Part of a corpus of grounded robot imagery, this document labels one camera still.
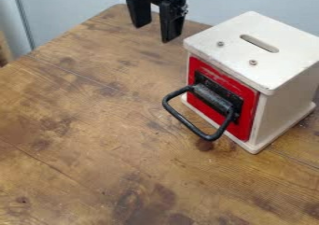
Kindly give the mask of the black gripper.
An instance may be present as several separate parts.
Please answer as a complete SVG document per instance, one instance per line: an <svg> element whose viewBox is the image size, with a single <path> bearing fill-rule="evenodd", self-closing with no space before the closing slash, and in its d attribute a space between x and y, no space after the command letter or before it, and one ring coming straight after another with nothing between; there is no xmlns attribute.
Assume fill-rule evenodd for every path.
<svg viewBox="0 0 319 225"><path fill-rule="evenodd" d="M126 0L133 23L142 28L151 20L151 4L159 5L162 42L167 43L182 34L187 0Z"/></svg>

